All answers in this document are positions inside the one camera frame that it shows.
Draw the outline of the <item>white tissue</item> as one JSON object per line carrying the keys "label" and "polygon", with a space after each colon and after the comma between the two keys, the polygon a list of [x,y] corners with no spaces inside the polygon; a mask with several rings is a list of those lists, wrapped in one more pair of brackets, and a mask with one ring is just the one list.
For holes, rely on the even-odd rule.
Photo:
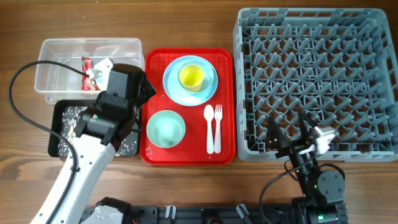
{"label": "white tissue", "polygon": [[95,82],[96,82],[96,86],[98,87],[98,89],[100,91],[104,91],[107,89],[107,86],[108,86],[108,77],[101,76],[101,77],[97,78],[95,80]]}

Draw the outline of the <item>white plastic fork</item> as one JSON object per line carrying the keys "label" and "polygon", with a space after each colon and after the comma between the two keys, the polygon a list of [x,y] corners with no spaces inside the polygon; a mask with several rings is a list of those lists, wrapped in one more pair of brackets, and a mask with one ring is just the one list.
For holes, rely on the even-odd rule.
{"label": "white plastic fork", "polygon": [[223,118],[222,105],[216,105],[215,108],[215,120],[216,120],[216,131],[214,141],[214,153],[221,152],[221,120]]}

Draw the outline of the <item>green bowl with food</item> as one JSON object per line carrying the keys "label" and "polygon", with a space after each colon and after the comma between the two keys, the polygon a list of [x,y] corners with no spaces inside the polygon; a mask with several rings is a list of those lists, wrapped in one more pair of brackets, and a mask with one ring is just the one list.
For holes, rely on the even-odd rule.
{"label": "green bowl with food", "polygon": [[149,141],[157,147],[171,148],[184,138],[186,125],[176,112],[162,110],[150,117],[146,126]]}

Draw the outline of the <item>light blue bowl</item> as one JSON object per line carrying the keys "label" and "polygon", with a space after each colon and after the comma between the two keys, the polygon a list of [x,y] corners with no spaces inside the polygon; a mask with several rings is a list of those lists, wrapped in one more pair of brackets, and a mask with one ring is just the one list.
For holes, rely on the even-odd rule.
{"label": "light blue bowl", "polygon": [[194,64],[194,65],[200,66],[203,69],[204,73],[205,73],[205,77],[204,77],[203,84],[202,84],[202,86],[200,88],[200,91],[198,91],[198,92],[190,92],[190,91],[187,91],[187,90],[186,91],[189,94],[192,94],[192,95],[197,95],[199,93],[204,93],[207,89],[209,89],[209,87],[211,86],[211,84],[213,83],[213,80],[214,80],[214,72],[212,70],[212,67],[209,65],[209,63],[204,62],[203,60],[197,59],[197,60],[187,60],[186,62],[182,63],[182,66],[180,67],[180,70],[181,70],[181,68],[184,65],[189,65],[189,64]]}

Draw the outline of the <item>yellow plastic cup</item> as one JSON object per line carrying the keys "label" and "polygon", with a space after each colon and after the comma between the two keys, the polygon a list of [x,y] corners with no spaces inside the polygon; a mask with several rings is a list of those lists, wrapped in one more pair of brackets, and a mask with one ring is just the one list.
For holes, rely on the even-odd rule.
{"label": "yellow plastic cup", "polygon": [[198,92],[203,84],[205,73],[194,64],[184,65],[179,72],[179,81],[183,88],[190,92]]}

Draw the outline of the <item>light blue plate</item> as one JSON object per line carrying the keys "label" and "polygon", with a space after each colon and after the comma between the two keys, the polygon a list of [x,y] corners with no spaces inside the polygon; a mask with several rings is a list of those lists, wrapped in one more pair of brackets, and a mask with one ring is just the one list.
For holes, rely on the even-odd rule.
{"label": "light blue plate", "polygon": [[[180,85],[178,81],[178,71],[180,70],[182,63],[186,62],[187,60],[197,59],[209,63],[214,72],[214,80],[209,89],[207,89],[204,93],[192,95],[185,91]],[[204,104],[215,94],[218,87],[218,75],[214,66],[206,59],[195,55],[186,55],[175,59],[167,66],[163,75],[163,87],[167,96],[174,102],[183,106],[197,106]]]}

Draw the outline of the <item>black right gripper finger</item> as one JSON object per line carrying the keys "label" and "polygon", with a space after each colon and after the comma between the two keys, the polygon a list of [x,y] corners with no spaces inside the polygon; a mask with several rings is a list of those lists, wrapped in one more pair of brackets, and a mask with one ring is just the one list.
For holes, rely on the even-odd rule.
{"label": "black right gripper finger", "polygon": [[282,148],[283,143],[283,134],[281,133],[278,124],[274,118],[269,117],[267,127],[267,147]]}
{"label": "black right gripper finger", "polygon": [[308,130],[308,127],[305,123],[308,123],[308,125],[312,128],[313,127],[313,122],[312,120],[308,117],[308,114],[306,114],[304,111],[299,111],[298,112],[298,122],[299,122],[299,128],[300,128],[300,137],[303,142],[307,142],[310,132]]}

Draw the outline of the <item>red snack wrapper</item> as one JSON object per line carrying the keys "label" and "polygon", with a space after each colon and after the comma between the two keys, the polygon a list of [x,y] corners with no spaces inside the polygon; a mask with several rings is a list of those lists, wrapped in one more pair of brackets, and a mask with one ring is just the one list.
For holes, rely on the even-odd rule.
{"label": "red snack wrapper", "polygon": [[83,91],[97,91],[99,90],[96,82],[94,81],[94,73],[93,73],[93,67],[91,64],[91,58],[90,57],[82,57],[81,58],[82,62],[82,70],[85,74],[87,74],[87,77],[82,77],[82,84],[81,84],[81,89]]}

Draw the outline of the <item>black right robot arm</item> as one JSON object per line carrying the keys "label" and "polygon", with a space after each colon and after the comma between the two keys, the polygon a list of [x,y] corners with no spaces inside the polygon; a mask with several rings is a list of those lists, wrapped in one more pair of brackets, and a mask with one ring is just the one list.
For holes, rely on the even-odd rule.
{"label": "black right robot arm", "polygon": [[266,148],[276,149],[277,158],[287,156],[291,169],[274,177],[262,189],[259,197],[259,211],[263,223],[271,223],[266,216],[263,204],[265,191],[277,180],[286,175],[297,179],[302,197],[292,199],[290,220],[295,223],[348,223],[346,205],[343,203],[345,191],[344,171],[330,163],[320,165],[318,154],[326,153],[337,132],[310,119],[303,111],[298,112],[300,138],[289,141],[274,118],[268,118]]}

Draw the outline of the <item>white plastic spoon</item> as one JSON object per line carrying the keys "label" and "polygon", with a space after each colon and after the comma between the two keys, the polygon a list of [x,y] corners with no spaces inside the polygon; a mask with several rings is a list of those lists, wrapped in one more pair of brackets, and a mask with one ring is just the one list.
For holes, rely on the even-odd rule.
{"label": "white plastic spoon", "polygon": [[206,151],[208,154],[214,153],[214,143],[213,143],[213,131],[212,131],[212,121],[214,118],[214,109],[211,105],[206,105],[204,109],[204,118],[207,123],[207,133],[206,133]]}

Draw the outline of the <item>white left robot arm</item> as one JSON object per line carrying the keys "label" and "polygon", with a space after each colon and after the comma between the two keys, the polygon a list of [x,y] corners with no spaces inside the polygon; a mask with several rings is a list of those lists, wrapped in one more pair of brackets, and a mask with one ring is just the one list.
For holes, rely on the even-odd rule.
{"label": "white left robot arm", "polygon": [[106,91],[77,117],[72,151],[33,223],[78,223],[122,141],[133,132],[136,108],[156,93],[144,72],[109,75]]}

